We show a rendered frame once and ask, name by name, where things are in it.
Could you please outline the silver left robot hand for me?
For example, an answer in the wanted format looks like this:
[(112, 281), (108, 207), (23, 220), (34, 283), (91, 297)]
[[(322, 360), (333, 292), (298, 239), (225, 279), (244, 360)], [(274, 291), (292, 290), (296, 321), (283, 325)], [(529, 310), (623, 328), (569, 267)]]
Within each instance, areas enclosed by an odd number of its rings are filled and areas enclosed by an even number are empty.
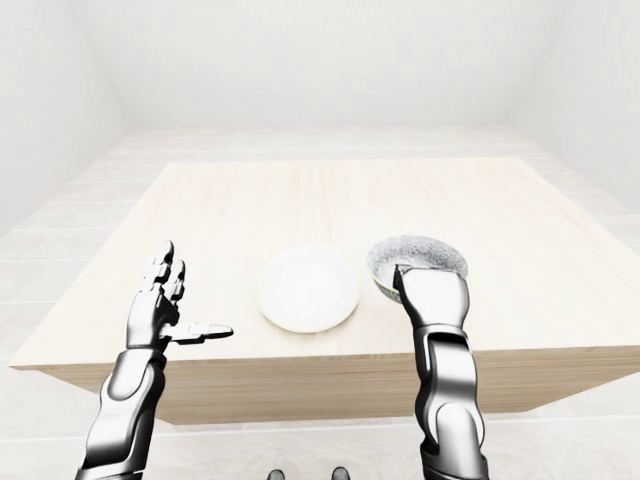
[(126, 347), (164, 352), (169, 343), (201, 344), (234, 334), (226, 325), (180, 321), (178, 302), (183, 298), (186, 265), (174, 258), (170, 240), (163, 241), (143, 275), (127, 319)]

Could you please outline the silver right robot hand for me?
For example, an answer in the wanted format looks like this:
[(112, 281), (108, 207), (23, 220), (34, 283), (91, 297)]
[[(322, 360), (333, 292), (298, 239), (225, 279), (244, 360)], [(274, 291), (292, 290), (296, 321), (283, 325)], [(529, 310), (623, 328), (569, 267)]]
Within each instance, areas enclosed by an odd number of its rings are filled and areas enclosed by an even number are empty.
[(431, 325), (463, 327), (470, 296), (457, 271), (397, 264), (393, 286), (414, 331)]

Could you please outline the patterned grey bowl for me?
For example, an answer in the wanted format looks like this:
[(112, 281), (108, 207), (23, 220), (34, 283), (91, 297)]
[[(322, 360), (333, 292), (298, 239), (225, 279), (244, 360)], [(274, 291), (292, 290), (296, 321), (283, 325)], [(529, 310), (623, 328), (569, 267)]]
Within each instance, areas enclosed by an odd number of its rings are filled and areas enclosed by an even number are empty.
[(366, 257), (369, 273), (381, 293), (400, 303), (399, 292), (393, 286), (397, 264), (435, 268), (468, 276), (468, 263), (453, 246), (426, 236), (397, 235), (374, 244)]

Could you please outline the white round plate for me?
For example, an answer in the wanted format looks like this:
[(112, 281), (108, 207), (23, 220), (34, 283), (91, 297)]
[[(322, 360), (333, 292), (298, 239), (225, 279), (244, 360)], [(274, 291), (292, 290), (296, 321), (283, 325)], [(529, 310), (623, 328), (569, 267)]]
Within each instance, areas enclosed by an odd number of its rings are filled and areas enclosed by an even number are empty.
[(276, 254), (257, 281), (263, 316), (299, 334), (333, 329), (354, 312), (360, 296), (355, 266), (338, 251), (305, 245)]

